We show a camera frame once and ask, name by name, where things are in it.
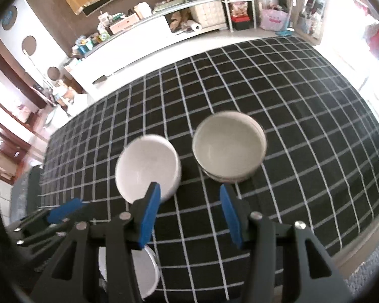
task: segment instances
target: silver bolt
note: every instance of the silver bolt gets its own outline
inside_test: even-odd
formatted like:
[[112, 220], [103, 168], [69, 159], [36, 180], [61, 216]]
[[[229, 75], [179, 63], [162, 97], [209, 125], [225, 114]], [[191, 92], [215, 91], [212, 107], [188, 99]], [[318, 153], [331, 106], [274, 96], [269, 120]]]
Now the silver bolt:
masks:
[[79, 222], [76, 224], [76, 229], [77, 230], [85, 230], [87, 228], [87, 223], [86, 222]]
[[119, 214], [119, 218], [124, 221], [129, 220], [131, 216], [132, 215], [129, 212], [122, 212]]
[[295, 227], [297, 229], [303, 230], [303, 229], [306, 228], [306, 223], [304, 223], [303, 221], [296, 221], [295, 222]]
[[261, 220], [263, 218], [263, 214], [261, 214], [260, 212], [254, 211], [250, 213], [250, 217], [253, 220]]

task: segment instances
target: blue gripper pad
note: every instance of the blue gripper pad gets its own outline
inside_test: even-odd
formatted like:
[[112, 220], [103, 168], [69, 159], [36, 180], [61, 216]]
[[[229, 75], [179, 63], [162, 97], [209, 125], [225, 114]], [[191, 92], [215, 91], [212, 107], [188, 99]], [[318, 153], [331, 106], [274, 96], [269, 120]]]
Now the blue gripper pad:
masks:
[[222, 202], [223, 214], [225, 215], [226, 223], [230, 230], [231, 241], [236, 244], [237, 248], [241, 248], [243, 239], [240, 219], [237, 216], [225, 185], [220, 186], [220, 200]]
[[51, 212], [49, 213], [46, 220], [49, 223], [59, 224], [62, 222], [62, 220], [67, 215], [77, 211], [78, 209], [82, 208], [83, 206], [84, 206], [84, 203], [81, 202], [80, 199], [75, 198], [75, 199], [68, 201], [67, 203], [51, 210]]
[[140, 249], [143, 249], [143, 247], [150, 241], [150, 237], [152, 236], [154, 221], [156, 220], [156, 214], [160, 206], [160, 198], [160, 185], [156, 183], [153, 188], [152, 196], [149, 199], [149, 203], [146, 206], [142, 221], [140, 223], [140, 235], [138, 239]]

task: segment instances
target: shelf rack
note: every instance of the shelf rack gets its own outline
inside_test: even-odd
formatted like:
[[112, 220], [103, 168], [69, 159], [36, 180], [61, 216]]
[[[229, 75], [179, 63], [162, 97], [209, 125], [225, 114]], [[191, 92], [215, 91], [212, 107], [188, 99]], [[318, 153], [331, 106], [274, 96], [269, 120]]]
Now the shelf rack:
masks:
[[229, 29], [231, 32], [233, 32], [233, 24], [231, 22], [231, 17], [230, 17], [230, 9], [229, 9], [229, 4], [232, 2], [251, 2], [251, 7], [253, 9], [253, 24], [254, 28], [257, 28], [257, 17], [255, 14], [255, 1], [254, 0], [240, 0], [240, 1], [229, 1], [229, 0], [222, 0], [222, 2], [225, 5], [226, 9], [226, 15], [227, 15], [227, 21], [229, 22]]

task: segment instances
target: round cutout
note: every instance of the round cutout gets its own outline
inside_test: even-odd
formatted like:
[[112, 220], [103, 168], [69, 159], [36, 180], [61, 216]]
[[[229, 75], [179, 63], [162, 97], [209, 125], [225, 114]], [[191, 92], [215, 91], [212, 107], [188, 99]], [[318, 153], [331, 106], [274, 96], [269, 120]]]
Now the round cutout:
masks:
[[11, 6], [7, 9], [4, 17], [2, 19], [2, 26], [5, 31], [9, 31], [15, 24], [17, 19], [17, 8], [16, 6]]
[[25, 50], [29, 56], [32, 56], [35, 50], [37, 50], [37, 41], [33, 36], [29, 35], [22, 40], [21, 48], [23, 51]]
[[61, 76], [60, 70], [54, 66], [48, 68], [47, 74], [52, 81], [57, 81]]

